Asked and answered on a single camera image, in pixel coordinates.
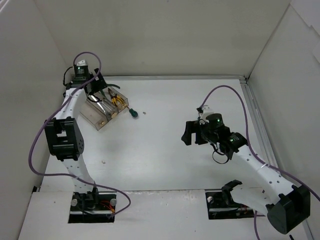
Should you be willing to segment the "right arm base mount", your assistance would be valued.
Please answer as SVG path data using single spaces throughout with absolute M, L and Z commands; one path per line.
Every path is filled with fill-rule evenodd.
M 239 180 L 226 183 L 219 190 L 209 190 L 205 192 L 205 201 L 209 220 L 233 220 L 253 218 L 252 208 L 234 202 L 231 191 L 238 185 L 242 185 Z

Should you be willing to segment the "yellow long-nose pliers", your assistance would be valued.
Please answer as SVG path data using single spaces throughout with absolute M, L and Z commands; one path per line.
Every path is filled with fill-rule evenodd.
M 117 94 L 114 93 L 110 88 L 108 88 L 108 94 L 110 96 L 111 102 L 116 106 L 118 101 Z

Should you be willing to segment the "green side cutters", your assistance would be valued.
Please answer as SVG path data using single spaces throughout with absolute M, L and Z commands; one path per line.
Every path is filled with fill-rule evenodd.
M 120 86 L 116 85 L 116 84 L 113 84 L 113 83 L 103 83 L 102 84 L 102 87 L 100 88 L 99 92 L 104 96 L 106 97 L 106 92 L 108 92 L 110 89 L 113 89 L 113 88 L 116 88 L 116 89 L 121 89 Z

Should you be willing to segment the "large silver ratchet wrench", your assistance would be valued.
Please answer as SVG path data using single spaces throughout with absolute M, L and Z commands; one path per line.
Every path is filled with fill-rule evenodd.
M 87 99 L 94 105 L 97 110 L 103 113 L 107 119 L 110 119 L 112 117 L 112 108 L 107 104 L 105 98 L 101 99 L 95 95 L 89 95 Z

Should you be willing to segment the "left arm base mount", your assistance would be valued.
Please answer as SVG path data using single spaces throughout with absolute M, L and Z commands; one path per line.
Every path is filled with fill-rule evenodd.
M 70 202 L 69 224 L 114 223 L 117 195 L 114 192 L 74 192 Z

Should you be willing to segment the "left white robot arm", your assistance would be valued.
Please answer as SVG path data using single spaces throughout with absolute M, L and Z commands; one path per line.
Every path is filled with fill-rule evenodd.
M 88 81 L 92 76 L 85 60 L 73 66 L 74 78 L 67 85 L 63 107 L 46 125 L 44 131 L 49 152 L 67 169 L 74 184 L 74 199 L 82 200 L 89 210 L 100 204 L 99 191 L 90 176 L 83 158 L 85 141 L 77 123 L 81 107 L 87 100 L 88 90 L 76 88 Z

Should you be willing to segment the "yellow black pliers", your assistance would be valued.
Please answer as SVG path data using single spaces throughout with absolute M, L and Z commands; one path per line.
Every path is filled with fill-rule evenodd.
M 124 101 L 121 97 L 119 97 L 119 96 L 112 96 L 112 97 L 111 97 L 111 102 L 112 102 L 115 106 L 117 106 L 118 104 L 121 104 L 121 105 L 125 105 L 125 104 L 126 104 L 125 101 Z

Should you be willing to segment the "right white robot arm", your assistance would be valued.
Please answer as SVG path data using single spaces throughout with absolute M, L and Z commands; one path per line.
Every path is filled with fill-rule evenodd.
M 251 152 L 248 140 L 238 132 L 232 132 L 220 113 L 199 108 L 197 120 L 187 121 L 181 140 L 192 144 L 195 134 L 197 145 L 210 144 L 228 161 L 243 165 L 262 188 L 251 190 L 240 180 L 232 180 L 221 188 L 221 200 L 227 206 L 245 205 L 267 217 L 269 223 L 286 235 L 306 220 L 311 213 L 311 193 L 307 187 L 296 186 L 282 177 L 267 163 L 260 162 Z

